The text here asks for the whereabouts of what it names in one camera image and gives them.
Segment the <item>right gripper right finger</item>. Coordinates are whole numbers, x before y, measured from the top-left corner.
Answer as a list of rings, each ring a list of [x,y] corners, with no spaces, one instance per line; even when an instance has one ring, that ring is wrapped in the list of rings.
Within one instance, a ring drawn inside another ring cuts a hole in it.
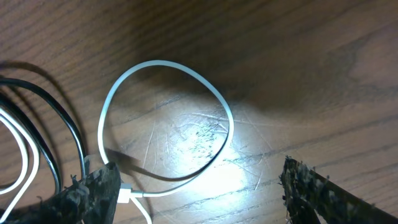
[[[288,223],[397,223],[397,218],[345,191],[292,157],[279,176]]]

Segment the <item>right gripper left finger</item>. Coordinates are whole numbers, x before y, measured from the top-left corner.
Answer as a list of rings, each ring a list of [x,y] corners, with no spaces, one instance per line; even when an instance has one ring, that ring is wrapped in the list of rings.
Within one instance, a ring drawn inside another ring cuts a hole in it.
[[[33,208],[11,213],[6,223],[93,223],[109,224],[114,220],[121,186],[117,164],[110,162],[59,194]]]

